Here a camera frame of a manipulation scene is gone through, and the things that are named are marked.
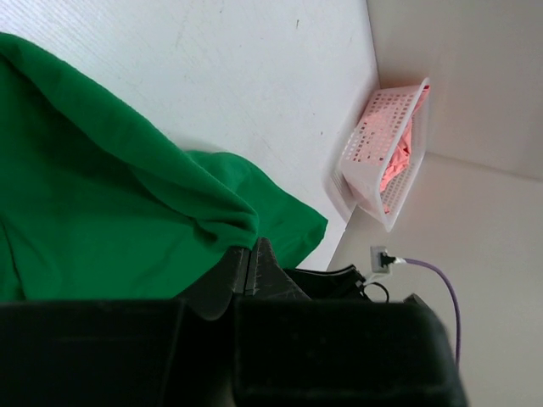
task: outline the purple cable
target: purple cable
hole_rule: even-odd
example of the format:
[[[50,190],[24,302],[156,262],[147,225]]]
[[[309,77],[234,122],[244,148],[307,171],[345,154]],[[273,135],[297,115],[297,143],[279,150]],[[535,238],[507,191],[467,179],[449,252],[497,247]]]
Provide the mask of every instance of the purple cable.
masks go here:
[[[438,276],[441,277],[441,280],[445,283],[447,288],[449,289],[449,293],[451,294],[452,298],[452,304],[455,307],[455,316],[456,316],[456,349],[455,349],[455,362],[456,366],[460,365],[460,347],[462,344],[462,325],[460,323],[460,307],[458,305],[458,298],[456,297],[455,289],[452,287],[451,282],[445,275],[443,271],[438,269],[435,265],[431,265],[430,263],[427,263],[425,261],[421,260],[415,260],[415,259],[406,259],[403,260],[406,261],[409,265],[420,265],[422,267],[426,267],[427,269],[430,269],[431,271],[434,271],[438,274]]]

